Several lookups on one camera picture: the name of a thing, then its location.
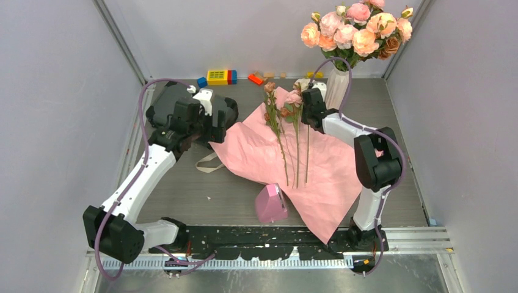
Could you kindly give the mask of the pink paper bouquet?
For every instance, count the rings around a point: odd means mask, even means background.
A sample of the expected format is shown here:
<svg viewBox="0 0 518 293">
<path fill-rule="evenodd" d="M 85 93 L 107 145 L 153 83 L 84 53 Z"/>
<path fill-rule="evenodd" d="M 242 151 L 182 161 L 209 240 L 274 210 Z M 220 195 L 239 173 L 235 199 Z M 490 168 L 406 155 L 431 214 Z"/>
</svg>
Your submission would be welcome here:
<svg viewBox="0 0 518 293">
<path fill-rule="evenodd" d="M 362 190 L 353 147 L 283 118 L 274 132 L 267 124 L 267 106 L 263 101 L 234 124 L 213 150 L 233 174 L 278 184 L 307 228 L 326 244 Z"/>
</svg>

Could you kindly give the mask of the pink rose flower stem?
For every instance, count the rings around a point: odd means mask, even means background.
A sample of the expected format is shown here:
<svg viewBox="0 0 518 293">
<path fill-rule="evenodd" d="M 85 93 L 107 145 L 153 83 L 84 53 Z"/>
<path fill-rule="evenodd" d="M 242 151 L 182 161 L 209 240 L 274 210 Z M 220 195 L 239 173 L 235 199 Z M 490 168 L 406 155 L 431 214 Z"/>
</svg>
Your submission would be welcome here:
<svg viewBox="0 0 518 293">
<path fill-rule="evenodd" d="M 302 104 L 302 100 L 298 95 L 298 92 L 294 89 L 288 92 L 285 103 L 280 109 L 280 116 L 289 124 L 293 125 L 294 136 L 295 136 L 295 147 L 296 147 L 296 172 L 295 172 L 295 187 L 299 187 L 300 177 L 300 150 L 299 150 L 299 120 L 297 118 L 298 105 Z"/>
</svg>

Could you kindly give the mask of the white rose flower stem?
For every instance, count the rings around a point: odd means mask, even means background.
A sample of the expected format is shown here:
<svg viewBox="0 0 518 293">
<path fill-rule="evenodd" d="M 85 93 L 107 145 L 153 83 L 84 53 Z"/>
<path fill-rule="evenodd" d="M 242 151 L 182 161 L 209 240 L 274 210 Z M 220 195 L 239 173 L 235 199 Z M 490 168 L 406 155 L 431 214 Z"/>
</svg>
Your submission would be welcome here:
<svg viewBox="0 0 518 293">
<path fill-rule="evenodd" d="M 297 79 L 294 82 L 293 88 L 298 92 L 300 100 L 302 99 L 302 92 L 304 90 L 308 89 L 308 84 L 309 84 L 309 79 L 304 79 L 304 78 Z M 303 105 L 302 104 L 298 105 L 297 118 L 299 120 L 300 126 L 303 126 L 305 129 L 305 172 L 304 172 L 305 179 L 304 179 L 304 183 L 307 184 L 308 183 L 308 173 L 309 173 L 309 160 L 310 160 L 310 127 L 309 127 L 309 125 L 305 125 L 302 122 L 302 110 L 303 110 Z"/>
</svg>

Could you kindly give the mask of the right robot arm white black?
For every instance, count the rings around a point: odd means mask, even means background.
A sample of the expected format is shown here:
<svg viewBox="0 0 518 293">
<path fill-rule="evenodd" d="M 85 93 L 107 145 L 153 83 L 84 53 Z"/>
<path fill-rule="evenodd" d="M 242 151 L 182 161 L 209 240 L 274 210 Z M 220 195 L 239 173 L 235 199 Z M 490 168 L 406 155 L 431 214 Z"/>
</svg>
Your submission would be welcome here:
<svg viewBox="0 0 518 293">
<path fill-rule="evenodd" d="M 392 128 L 370 128 L 339 114 L 337 109 L 328 109 L 323 98 L 325 89 L 325 85 L 311 85 L 302 91 L 302 122 L 354 150 L 362 191 L 347 240 L 361 251 L 374 240 L 382 240 L 382 210 L 388 194 L 404 175 L 404 154 Z"/>
</svg>

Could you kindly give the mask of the cream printed ribbon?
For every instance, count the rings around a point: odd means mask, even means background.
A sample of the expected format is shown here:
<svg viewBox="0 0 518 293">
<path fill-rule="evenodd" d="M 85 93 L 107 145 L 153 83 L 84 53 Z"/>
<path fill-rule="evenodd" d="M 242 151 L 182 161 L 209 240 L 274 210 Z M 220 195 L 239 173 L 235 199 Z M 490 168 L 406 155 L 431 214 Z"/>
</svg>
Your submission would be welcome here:
<svg viewBox="0 0 518 293">
<path fill-rule="evenodd" d="M 221 162 L 215 152 L 201 158 L 195 163 L 195 168 L 203 173 L 212 173 L 224 167 L 225 165 Z"/>
</svg>

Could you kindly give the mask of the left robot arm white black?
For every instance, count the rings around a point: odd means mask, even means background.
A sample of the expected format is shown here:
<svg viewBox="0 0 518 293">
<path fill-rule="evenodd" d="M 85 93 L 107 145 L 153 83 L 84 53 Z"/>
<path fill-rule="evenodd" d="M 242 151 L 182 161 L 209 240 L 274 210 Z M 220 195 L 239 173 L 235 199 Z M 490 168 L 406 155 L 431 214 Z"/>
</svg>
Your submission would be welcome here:
<svg viewBox="0 0 518 293">
<path fill-rule="evenodd" d="M 163 217 L 138 224 L 137 218 L 162 177 L 196 140 L 224 141 L 235 122 L 235 110 L 235 105 L 229 107 L 221 98 L 178 99 L 164 124 L 155 126 L 142 158 L 119 188 L 99 208 L 89 206 L 83 213 L 90 247 L 123 264 L 151 248 L 183 251 L 189 241 L 184 223 Z"/>
</svg>

